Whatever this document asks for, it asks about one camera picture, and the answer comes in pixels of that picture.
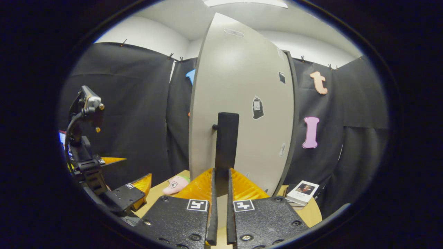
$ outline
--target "picture on book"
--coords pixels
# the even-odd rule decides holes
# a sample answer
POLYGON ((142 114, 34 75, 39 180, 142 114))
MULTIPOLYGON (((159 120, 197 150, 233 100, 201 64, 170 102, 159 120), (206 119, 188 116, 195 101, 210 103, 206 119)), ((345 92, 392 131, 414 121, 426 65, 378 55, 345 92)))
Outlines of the picture on book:
POLYGON ((296 191, 306 195, 310 195, 314 189, 314 186, 303 183, 296 189, 296 191))

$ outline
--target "book cover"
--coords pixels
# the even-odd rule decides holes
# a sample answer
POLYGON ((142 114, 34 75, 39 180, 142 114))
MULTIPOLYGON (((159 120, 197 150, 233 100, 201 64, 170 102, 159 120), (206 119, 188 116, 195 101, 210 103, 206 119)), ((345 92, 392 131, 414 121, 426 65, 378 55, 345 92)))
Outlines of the book cover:
POLYGON ((304 206, 312 198, 318 187, 318 184, 301 181, 291 191, 288 190, 289 192, 286 195, 286 199, 304 206))

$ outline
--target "pink toy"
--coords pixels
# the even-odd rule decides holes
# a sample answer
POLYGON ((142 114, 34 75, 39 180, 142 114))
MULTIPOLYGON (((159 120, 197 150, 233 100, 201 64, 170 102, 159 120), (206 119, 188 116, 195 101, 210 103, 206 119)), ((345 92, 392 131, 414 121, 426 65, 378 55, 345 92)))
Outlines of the pink toy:
POLYGON ((183 175, 176 175, 169 179, 169 186, 163 189, 165 195, 171 195, 180 192, 190 182, 190 179, 183 175))
POLYGON ((318 145, 315 139, 317 136, 317 124, 320 120, 317 117, 306 117, 304 121, 306 122, 306 140, 303 143, 303 148, 313 149, 318 145))

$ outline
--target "black cable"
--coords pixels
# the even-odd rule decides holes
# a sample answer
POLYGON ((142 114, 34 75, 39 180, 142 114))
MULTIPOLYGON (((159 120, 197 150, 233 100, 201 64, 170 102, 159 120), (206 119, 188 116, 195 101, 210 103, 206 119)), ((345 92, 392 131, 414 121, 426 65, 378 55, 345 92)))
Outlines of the black cable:
POLYGON ((72 130, 77 126, 77 123, 83 118, 83 113, 78 113, 77 115, 72 118, 71 122, 68 125, 68 128, 66 129, 66 136, 65 136, 65 157, 66 161, 68 162, 69 170, 71 171, 72 175, 74 175, 74 168, 72 167, 71 160, 69 158, 69 138, 70 134, 72 133, 72 130))

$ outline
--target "monitor screen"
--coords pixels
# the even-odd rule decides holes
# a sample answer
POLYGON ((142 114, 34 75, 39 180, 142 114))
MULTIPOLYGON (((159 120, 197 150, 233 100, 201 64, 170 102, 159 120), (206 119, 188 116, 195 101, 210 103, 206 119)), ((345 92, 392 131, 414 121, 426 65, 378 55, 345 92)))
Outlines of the monitor screen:
MULTIPOLYGON (((65 137, 66 132, 65 131, 58 131, 58 134, 60 135, 60 143, 62 143, 63 150, 65 149, 65 137)), ((72 157, 72 153, 68 151, 69 157, 72 157)))

